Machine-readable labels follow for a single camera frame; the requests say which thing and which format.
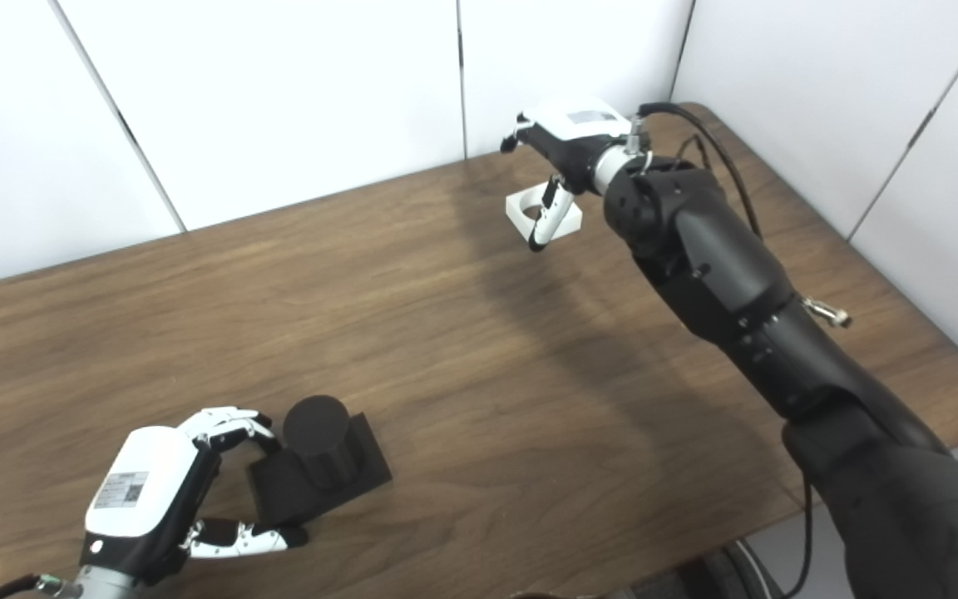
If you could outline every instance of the wood grain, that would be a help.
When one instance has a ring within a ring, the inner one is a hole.
[[[702,113],[798,288],[855,315],[837,342],[958,444],[958,349]],[[649,124],[662,152],[689,134]],[[547,175],[529,149],[480,156],[1,281],[0,581],[75,572],[131,429],[309,394],[368,414],[394,482],[304,549],[191,562],[149,596],[601,592],[799,511],[779,418],[681,329],[597,198],[527,250],[503,197]],[[206,515],[254,515],[255,458],[228,455]]]

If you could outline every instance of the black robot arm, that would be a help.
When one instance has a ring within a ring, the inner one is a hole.
[[[641,118],[653,112],[702,129],[746,200],[726,150],[681,106],[642,106],[628,134],[596,100],[540,105],[501,150],[531,145],[573,193],[604,197],[605,220],[658,295],[787,420],[784,446],[830,508],[858,599],[958,599],[957,460],[813,321],[750,205],[752,230],[710,171],[649,151]],[[552,230],[551,215],[539,224]]]

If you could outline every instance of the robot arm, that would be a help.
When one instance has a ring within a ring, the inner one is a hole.
[[[240,557],[307,541],[301,527],[195,520],[220,470],[220,453],[254,440],[266,454],[280,444],[254,410],[201,410],[183,424],[132,431],[91,500],[76,582],[52,579],[56,597],[134,599],[141,588],[179,572],[187,557]]]
[[[604,197],[605,221],[655,292],[787,419],[783,442],[830,508],[854,594],[958,599],[958,462],[812,319],[844,326],[847,314],[798,294],[711,173],[635,151],[636,128],[565,133],[547,112],[522,113],[539,117],[516,139],[571,189],[586,181]]]

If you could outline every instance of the black cylindrical object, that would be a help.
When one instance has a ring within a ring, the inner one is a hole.
[[[283,438],[313,486],[333,492],[357,480],[364,452],[346,406],[331,395],[301,399],[283,421]]]

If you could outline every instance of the qr code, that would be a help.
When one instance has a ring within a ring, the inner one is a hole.
[[[140,500],[141,493],[143,493],[143,485],[132,485],[128,487],[128,493],[125,493],[125,503],[136,503]]]

